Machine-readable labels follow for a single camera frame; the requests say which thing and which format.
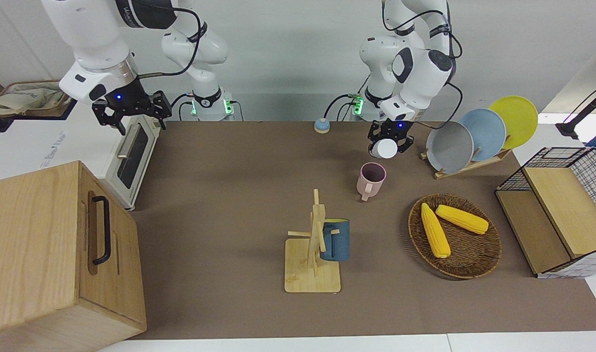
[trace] oven window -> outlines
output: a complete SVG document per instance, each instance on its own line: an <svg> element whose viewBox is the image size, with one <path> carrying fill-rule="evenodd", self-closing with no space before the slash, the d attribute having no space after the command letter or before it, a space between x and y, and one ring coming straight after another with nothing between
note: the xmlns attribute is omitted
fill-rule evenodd
<svg viewBox="0 0 596 352"><path fill-rule="evenodd" d="M137 139L135 139L132 145L131 154L127 159L119 163L119 169L117 170L117 178L124 183L127 189L131 189L132 181L137 174L139 163L141 163L141 158L143 158L143 153L146 150L146 145L148 145L148 135L141 128L139 129L139 134L137 134Z"/></svg>

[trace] brown tabletop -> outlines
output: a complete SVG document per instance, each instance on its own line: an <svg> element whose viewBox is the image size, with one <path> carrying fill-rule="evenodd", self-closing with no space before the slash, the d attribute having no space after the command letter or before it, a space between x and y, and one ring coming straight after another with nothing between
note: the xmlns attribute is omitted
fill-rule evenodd
<svg viewBox="0 0 596 352"><path fill-rule="evenodd" d="M367 123L168 124L132 212L139 227L148 331L139 339L261 338L596 330L584 280L536 279L494 190L518 164L434 180L416 144L381 160L388 177L367 203L356 193ZM328 218L351 220L351 259L338 294L284 292L287 230L308 230L312 190ZM475 203L500 232L488 276L445 278L409 239L407 217L426 194Z"/></svg>

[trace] yellow plate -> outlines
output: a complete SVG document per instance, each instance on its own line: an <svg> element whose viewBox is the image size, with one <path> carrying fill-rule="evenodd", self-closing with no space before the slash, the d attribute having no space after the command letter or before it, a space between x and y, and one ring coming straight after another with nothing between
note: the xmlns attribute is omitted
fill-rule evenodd
<svg viewBox="0 0 596 352"><path fill-rule="evenodd" d="M505 96L489 107L497 113L506 126L508 139L504 149L513 149L528 142L537 130L539 113L530 100L521 96Z"/></svg>

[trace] wicker basket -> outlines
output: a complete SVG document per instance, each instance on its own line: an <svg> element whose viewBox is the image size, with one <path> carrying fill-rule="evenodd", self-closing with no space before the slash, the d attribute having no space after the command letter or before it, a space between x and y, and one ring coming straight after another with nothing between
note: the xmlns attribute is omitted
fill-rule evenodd
<svg viewBox="0 0 596 352"><path fill-rule="evenodd" d="M448 258L435 258L421 222L422 203L427 203L433 210L440 204L465 210L488 221L488 231L486 234L477 235L437 217L448 238L452 254ZM409 214L409 233L421 257L435 269L454 278L473 279L489 274L497 266L502 254L500 236L491 220L479 207L452 194L431 194L417 200Z"/></svg>

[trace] gray plate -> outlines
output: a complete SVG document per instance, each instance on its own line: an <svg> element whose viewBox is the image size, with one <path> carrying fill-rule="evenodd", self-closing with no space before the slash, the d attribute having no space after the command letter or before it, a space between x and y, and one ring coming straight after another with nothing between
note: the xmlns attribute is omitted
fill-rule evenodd
<svg viewBox="0 0 596 352"><path fill-rule="evenodd" d="M427 156L430 165L445 174L454 174L468 165L474 154L472 134L460 123L448 122L443 129L430 132Z"/></svg>

